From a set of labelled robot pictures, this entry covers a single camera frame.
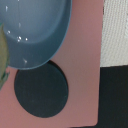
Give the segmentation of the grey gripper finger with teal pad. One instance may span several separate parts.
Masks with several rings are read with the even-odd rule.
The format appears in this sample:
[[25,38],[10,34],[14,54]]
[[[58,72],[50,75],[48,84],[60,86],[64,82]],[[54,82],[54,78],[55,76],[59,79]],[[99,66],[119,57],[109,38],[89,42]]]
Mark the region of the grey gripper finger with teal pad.
[[9,73],[6,71],[9,65],[9,51],[6,37],[3,30],[4,25],[0,25],[0,89],[7,81]]

